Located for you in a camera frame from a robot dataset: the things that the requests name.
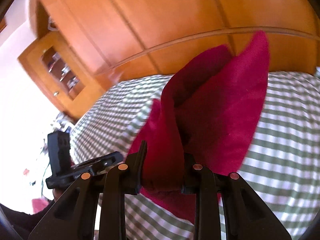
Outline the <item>wooden shelf cabinet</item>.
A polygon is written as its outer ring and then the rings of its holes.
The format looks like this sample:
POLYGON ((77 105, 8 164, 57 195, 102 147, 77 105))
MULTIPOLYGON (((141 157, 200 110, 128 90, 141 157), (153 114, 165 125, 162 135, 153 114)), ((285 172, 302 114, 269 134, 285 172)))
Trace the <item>wooden shelf cabinet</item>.
POLYGON ((51 103, 75 121, 105 92, 58 32, 35 40, 18 60, 51 103))

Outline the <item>wooden wall panelling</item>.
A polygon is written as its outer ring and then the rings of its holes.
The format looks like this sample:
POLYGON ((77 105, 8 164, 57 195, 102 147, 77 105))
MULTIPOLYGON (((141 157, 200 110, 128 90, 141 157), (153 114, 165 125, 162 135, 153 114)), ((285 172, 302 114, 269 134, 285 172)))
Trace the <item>wooden wall panelling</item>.
POLYGON ((319 19, 308 0, 39 0, 93 73, 140 56, 171 72, 200 50, 239 53, 253 32, 268 35, 272 70, 319 65, 319 19))

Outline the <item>green white checkered bedsheet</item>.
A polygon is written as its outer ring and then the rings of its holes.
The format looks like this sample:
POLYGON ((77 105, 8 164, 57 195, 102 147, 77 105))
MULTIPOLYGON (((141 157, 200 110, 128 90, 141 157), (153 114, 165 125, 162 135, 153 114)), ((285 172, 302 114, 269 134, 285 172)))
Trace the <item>green white checkered bedsheet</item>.
MULTIPOLYGON (((73 128, 73 161, 127 153, 169 80, 153 75, 110 88, 73 128)), ((306 232, 319 211, 319 79, 268 75, 265 105, 239 173, 293 239, 306 232)))

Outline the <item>magenta red cloth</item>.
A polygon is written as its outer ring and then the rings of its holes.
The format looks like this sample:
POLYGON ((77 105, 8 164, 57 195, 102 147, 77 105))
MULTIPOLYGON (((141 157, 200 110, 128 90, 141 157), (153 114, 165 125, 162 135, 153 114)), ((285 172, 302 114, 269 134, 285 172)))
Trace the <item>magenta red cloth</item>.
POLYGON ((193 222, 195 197, 181 193, 184 155, 212 172, 237 171, 263 109, 270 53, 263 31, 232 55, 225 45, 193 58, 165 85, 129 153, 148 145, 142 194, 176 217, 193 222))

